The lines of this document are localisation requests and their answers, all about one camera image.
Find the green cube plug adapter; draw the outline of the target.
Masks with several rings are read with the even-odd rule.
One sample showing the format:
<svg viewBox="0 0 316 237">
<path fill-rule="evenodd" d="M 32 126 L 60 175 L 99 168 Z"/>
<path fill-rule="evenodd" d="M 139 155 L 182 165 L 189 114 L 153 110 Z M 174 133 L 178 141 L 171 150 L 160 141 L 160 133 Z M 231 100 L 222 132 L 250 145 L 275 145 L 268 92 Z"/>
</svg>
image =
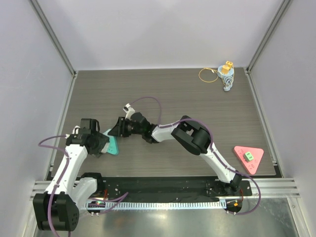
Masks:
<svg viewBox="0 0 316 237">
<path fill-rule="evenodd" d="M 243 157 L 244 157 L 246 162 L 251 162 L 252 160 L 254 160 L 254 157 L 253 157 L 251 152 L 244 153 Z"/>
</svg>

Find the pink triangular power socket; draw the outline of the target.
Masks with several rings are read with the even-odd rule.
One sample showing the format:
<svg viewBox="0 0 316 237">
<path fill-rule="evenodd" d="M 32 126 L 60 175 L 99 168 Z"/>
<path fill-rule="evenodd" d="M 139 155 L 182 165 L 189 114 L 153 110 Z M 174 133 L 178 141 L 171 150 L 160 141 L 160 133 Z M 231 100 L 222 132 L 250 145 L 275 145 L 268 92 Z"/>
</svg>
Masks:
<svg viewBox="0 0 316 237">
<path fill-rule="evenodd" d="M 256 174 L 264 155 L 264 150 L 253 147 L 235 146 L 233 151 L 246 171 L 251 175 Z"/>
</svg>

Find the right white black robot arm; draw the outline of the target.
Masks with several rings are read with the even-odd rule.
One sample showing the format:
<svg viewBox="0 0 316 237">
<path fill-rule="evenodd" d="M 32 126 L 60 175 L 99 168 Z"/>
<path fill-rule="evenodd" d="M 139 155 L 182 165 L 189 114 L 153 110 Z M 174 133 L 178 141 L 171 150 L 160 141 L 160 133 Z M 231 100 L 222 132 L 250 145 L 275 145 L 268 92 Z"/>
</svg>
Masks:
<svg viewBox="0 0 316 237">
<path fill-rule="evenodd" d="M 208 128 L 189 116 L 182 116 L 174 123 L 158 125 L 150 123 L 137 112 L 128 118 L 119 117 L 108 134 L 115 137 L 138 134 L 150 144 L 176 140 L 186 151 L 206 161 L 215 171 L 225 194 L 232 196 L 240 191 L 241 174 L 220 154 Z"/>
</svg>

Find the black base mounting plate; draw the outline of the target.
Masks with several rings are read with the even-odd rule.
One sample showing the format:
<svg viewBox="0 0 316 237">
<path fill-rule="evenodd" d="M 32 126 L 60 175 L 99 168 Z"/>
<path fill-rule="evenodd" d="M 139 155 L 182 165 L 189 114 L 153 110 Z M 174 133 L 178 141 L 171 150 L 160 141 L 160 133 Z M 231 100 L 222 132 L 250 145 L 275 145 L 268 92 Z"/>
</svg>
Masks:
<svg viewBox="0 0 316 237">
<path fill-rule="evenodd" d="M 236 192 L 228 191 L 227 186 L 214 176 L 189 177 L 101 177 L 108 196 L 112 197 L 118 192 L 128 195 L 154 195 L 166 194 L 199 194 L 215 196 L 252 195 L 250 182 L 242 180 Z"/>
</svg>

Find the aluminium frame rail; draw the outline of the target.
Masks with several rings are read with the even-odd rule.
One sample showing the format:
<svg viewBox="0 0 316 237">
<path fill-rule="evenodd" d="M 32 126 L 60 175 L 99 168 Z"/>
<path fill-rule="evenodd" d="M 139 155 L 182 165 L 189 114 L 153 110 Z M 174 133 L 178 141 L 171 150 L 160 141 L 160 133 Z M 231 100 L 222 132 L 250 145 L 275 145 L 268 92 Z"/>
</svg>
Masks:
<svg viewBox="0 0 316 237">
<path fill-rule="evenodd" d="M 257 178 L 261 198 L 299 198 L 300 194 L 293 178 Z"/>
</svg>

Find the white cube plug adapter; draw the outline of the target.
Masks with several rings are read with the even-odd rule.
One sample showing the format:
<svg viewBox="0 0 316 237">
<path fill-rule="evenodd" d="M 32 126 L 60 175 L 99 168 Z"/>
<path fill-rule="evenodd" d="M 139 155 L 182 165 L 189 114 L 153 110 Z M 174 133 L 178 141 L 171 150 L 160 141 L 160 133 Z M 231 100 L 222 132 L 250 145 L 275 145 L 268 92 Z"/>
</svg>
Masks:
<svg viewBox="0 0 316 237">
<path fill-rule="evenodd" d="M 105 154 L 108 151 L 109 148 L 109 143 L 105 144 L 105 146 L 103 147 L 103 149 L 101 150 L 102 154 Z"/>
</svg>

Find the teal triangular power socket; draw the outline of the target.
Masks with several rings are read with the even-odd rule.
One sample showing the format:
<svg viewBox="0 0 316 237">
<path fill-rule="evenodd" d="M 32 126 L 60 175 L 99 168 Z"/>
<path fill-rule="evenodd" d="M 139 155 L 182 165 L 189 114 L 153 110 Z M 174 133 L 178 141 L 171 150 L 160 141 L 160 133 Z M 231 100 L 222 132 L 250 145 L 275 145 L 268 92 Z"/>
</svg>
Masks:
<svg viewBox="0 0 316 237">
<path fill-rule="evenodd" d="M 109 137 L 109 143 L 107 146 L 107 151 L 105 153 L 109 153 L 111 155 L 117 156 L 119 154 L 119 148 L 117 139 L 115 136 L 109 135 L 110 129 L 106 130 L 103 134 Z"/>
</svg>

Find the yellow connector block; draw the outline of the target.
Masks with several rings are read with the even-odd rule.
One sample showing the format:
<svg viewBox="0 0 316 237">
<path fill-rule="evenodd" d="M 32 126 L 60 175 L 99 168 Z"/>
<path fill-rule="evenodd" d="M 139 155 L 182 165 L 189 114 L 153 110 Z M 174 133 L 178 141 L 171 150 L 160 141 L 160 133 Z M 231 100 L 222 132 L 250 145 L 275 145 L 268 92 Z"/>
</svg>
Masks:
<svg viewBox="0 0 316 237">
<path fill-rule="evenodd" d="M 228 74 L 232 68 L 233 68 L 233 63 L 231 61 L 226 61 L 225 65 L 222 66 L 221 73 Z"/>
</svg>

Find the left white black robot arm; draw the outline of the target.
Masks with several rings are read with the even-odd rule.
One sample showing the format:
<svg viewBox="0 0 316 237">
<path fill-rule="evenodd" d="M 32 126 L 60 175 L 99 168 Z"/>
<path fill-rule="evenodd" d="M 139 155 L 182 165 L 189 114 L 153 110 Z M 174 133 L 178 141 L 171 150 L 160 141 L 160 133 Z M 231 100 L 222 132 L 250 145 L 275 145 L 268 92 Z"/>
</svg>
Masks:
<svg viewBox="0 0 316 237">
<path fill-rule="evenodd" d="M 84 173 L 76 184 L 79 170 L 88 156 L 100 157 L 110 144 L 108 136 L 100 132 L 99 121 L 83 118 L 72 133 L 64 136 L 64 156 L 51 183 L 43 193 L 35 194 L 33 208 L 37 226 L 42 231 L 71 233 L 79 222 L 80 212 L 91 197 L 100 197 L 105 184 L 100 173 Z"/>
</svg>

